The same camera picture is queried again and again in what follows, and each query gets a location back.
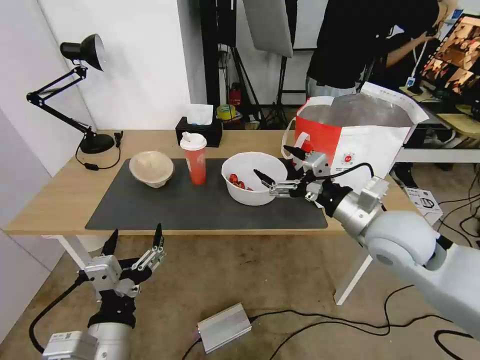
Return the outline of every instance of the black shirt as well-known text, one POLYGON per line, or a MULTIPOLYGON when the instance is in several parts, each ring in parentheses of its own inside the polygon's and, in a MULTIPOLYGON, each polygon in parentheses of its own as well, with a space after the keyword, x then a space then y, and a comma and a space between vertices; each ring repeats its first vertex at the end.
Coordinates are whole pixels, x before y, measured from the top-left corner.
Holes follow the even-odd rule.
MULTIPOLYGON (((383 49, 388 54, 396 49, 401 48, 410 40, 412 40, 412 38, 408 34, 402 32, 386 39, 383 49)), ((436 38, 431 39, 426 43, 425 51, 416 68, 417 74, 422 71, 424 65, 429 59, 429 55, 433 54, 439 45, 440 41, 436 38)), ((422 53, 423 48, 424 43, 421 43, 415 48, 417 60, 422 53)), ((417 62, 415 61, 413 51, 410 51, 395 65, 387 68, 384 68, 384 66, 382 66, 380 63, 376 63, 375 67, 373 68, 371 78, 368 81, 387 89, 398 90, 400 87, 405 86, 407 79, 412 75, 412 70, 414 69, 416 63, 417 62)))
POLYGON ((321 85, 353 88, 365 65, 386 55, 382 42, 394 25, 417 38, 438 14, 437 0, 329 0, 307 75, 321 85))

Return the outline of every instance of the cherry tomato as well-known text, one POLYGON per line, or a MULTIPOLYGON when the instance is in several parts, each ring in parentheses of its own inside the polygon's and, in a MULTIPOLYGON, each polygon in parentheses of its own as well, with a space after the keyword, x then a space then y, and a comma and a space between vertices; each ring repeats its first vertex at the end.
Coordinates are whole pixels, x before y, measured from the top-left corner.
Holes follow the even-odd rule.
POLYGON ((235 174, 231 174, 229 180, 232 184, 233 183, 238 183, 239 182, 239 177, 235 174))

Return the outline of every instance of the white bowl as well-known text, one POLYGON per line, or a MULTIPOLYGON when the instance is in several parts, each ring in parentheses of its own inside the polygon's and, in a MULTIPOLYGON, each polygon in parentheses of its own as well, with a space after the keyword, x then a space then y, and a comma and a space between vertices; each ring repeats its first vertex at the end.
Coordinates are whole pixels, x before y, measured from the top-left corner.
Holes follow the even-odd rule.
POLYGON ((255 175, 254 169, 260 170, 277 183, 287 179, 285 165, 276 157, 263 152, 241 152, 232 156, 221 166, 221 175, 225 179, 228 193, 239 203, 251 206, 268 204, 275 197, 270 196, 269 189, 255 175), (238 180, 243 181, 245 190, 229 181, 231 174, 237 175, 238 180))
POLYGON ((160 188, 174 173, 174 163, 162 152, 144 151, 136 154, 128 164, 135 179, 152 188, 160 188))

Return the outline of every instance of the lamp head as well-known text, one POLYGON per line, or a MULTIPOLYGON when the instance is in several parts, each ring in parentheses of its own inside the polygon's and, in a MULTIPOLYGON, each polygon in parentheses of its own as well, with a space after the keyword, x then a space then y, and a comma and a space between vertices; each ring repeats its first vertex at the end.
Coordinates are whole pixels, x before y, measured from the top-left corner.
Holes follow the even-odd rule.
POLYGON ((69 60, 84 60, 95 69, 103 71, 105 66, 105 49, 98 34, 87 36, 81 43, 62 42, 60 52, 69 60))

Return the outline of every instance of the tissue box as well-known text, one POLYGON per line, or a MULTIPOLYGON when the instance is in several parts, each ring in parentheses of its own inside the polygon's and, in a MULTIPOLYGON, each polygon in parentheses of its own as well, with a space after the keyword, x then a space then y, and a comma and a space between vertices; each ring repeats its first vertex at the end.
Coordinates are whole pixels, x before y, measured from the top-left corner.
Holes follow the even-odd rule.
POLYGON ((444 212, 430 191, 413 187, 406 187, 405 191, 411 202, 430 225, 435 224, 442 217, 444 212))
POLYGON ((180 145, 183 132, 201 134, 206 139, 206 146, 209 148, 218 148, 222 139, 223 123, 221 120, 214 118, 210 125, 195 125, 187 122, 187 117, 180 119, 175 127, 176 140, 180 145))

